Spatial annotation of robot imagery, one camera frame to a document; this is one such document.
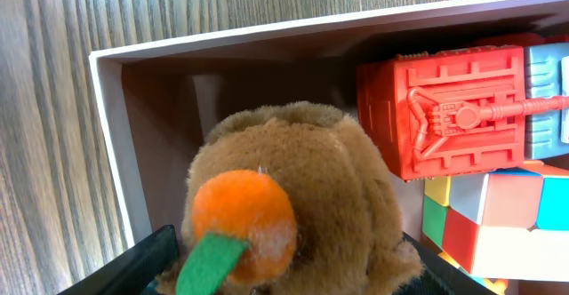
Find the blue and orange duck toy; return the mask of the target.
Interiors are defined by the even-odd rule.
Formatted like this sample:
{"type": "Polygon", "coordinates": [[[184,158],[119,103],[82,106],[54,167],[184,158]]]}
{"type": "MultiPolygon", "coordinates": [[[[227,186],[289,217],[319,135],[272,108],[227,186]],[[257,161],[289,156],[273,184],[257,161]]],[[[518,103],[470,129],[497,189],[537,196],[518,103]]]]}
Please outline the blue and orange duck toy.
{"type": "Polygon", "coordinates": [[[469,274],[465,269],[463,269],[458,262],[456,262],[450,255],[446,252],[441,251],[438,256],[444,261],[448,262],[451,266],[459,269],[462,273],[466,274],[468,277],[473,279],[475,282],[480,283],[486,289],[494,292],[497,295],[504,295],[509,286],[509,281],[506,279],[496,279],[494,282],[488,278],[475,277],[469,274]]]}

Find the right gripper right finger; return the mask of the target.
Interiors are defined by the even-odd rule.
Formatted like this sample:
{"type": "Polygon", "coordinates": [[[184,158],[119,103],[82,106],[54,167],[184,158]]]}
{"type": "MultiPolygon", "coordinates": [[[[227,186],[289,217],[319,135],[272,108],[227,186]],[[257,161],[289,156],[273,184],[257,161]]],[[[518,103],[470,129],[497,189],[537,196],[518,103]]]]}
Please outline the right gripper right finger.
{"type": "Polygon", "coordinates": [[[410,242],[418,251],[423,272],[401,287],[397,295],[494,295],[494,292],[438,257],[407,233],[404,233],[403,240],[410,242]]]}

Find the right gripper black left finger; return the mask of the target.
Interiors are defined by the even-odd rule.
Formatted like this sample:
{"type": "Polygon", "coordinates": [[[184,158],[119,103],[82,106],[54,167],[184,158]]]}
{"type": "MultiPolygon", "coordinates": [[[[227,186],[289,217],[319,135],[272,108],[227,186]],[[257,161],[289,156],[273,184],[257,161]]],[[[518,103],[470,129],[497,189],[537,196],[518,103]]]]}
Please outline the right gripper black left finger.
{"type": "Polygon", "coordinates": [[[157,294],[156,276],[179,257],[173,225],[165,225],[60,295],[157,294]]]}

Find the colourful puzzle cube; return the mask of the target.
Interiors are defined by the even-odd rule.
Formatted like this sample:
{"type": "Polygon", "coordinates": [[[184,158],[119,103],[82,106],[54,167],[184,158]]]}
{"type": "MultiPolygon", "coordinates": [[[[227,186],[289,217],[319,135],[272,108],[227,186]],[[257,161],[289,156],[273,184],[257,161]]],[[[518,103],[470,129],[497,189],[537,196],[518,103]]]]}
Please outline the colourful puzzle cube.
{"type": "Polygon", "coordinates": [[[424,183],[422,232],[476,278],[568,279],[568,172],[541,161],[424,183]]]}

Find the brown plush toy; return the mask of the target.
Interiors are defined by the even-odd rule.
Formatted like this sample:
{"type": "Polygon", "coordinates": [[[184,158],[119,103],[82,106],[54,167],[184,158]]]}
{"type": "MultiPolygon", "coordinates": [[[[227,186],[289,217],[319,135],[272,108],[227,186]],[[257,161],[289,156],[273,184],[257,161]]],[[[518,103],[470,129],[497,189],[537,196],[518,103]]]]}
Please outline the brown plush toy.
{"type": "Polygon", "coordinates": [[[269,175],[288,195],[298,246],[285,272],[262,282],[226,281],[223,294],[393,294],[423,271],[403,238],[389,169],[359,122],[310,102],[228,116],[188,169],[188,199],[225,171],[269,175]]]}

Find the red toy fire truck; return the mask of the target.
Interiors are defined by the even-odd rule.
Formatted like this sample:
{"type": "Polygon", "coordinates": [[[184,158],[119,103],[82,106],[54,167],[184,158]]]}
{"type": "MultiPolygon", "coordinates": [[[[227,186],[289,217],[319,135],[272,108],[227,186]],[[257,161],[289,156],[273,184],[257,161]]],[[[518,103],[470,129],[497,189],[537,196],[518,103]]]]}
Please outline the red toy fire truck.
{"type": "Polygon", "coordinates": [[[568,151],[568,39],[497,36],[357,69],[359,121],[403,180],[494,171],[568,151]]]}

